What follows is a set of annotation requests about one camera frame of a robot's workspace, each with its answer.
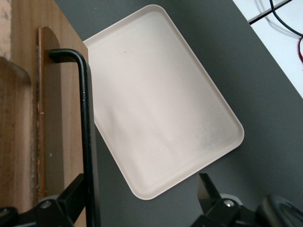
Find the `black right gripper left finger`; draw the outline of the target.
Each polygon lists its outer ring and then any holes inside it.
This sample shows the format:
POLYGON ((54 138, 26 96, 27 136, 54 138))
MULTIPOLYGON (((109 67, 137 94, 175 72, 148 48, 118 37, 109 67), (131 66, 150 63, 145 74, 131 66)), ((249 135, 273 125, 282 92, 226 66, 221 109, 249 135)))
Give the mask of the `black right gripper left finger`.
POLYGON ((39 202, 19 214, 15 207, 0 209, 2 227, 73 227, 85 207, 84 174, 79 174, 56 198, 39 202))

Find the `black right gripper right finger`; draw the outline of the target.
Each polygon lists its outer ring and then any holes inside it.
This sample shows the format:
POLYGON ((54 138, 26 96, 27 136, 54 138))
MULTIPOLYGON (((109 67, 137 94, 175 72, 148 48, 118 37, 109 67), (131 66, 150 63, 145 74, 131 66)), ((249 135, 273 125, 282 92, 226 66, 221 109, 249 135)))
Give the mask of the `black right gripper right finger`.
POLYGON ((267 195, 256 211, 234 199, 223 198, 208 174, 199 175, 198 200, 203 214, 193 227, 301 227, 303 212, 290 201, 267 195))

